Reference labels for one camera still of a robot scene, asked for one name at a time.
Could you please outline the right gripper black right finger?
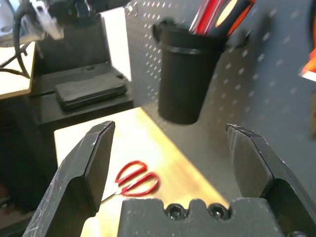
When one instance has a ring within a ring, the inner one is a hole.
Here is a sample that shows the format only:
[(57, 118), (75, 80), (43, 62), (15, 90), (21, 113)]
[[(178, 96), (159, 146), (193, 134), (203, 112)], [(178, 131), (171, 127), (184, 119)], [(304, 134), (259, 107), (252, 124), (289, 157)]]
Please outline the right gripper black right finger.
[(226, 134), (242, 196), (265, 199), (285, 236), (314, 237), (316, 204), (266, 139), (234, 124)]

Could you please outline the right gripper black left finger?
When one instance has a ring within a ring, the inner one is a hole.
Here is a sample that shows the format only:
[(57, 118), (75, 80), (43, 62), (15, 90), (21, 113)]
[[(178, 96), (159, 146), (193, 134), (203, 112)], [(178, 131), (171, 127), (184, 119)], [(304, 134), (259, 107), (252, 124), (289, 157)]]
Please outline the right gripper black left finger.
[(79, 237), (100, 209), (115, 122), (93, 126), (58, 167), (34, 212), (25, 237)]

